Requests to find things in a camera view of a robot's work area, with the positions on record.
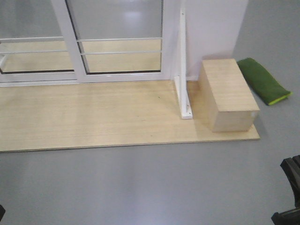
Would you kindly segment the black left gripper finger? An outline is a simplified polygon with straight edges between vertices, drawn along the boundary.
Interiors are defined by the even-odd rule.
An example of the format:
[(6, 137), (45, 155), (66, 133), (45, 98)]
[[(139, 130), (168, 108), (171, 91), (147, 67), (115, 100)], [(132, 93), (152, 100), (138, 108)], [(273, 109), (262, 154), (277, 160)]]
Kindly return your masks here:
[(2, 205), (0, 205), (0, 221), (3, 219), (3, 216), (5, 215), (6, 210)]

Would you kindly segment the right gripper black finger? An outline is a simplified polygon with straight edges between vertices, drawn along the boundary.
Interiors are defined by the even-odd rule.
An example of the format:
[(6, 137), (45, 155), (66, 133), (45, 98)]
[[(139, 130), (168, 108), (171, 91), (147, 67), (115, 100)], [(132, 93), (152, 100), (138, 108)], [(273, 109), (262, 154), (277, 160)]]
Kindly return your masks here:
[(300, 209), (295, 208), (282, 213), (274, 213), (271, 217), (275, 225), (299, 225), (300, 224)]
[(281, 168), (285, 172), (295, 199), (295, 207), (300, 207), (300, 156), (294, 156), (286, 158), (280, 164)]

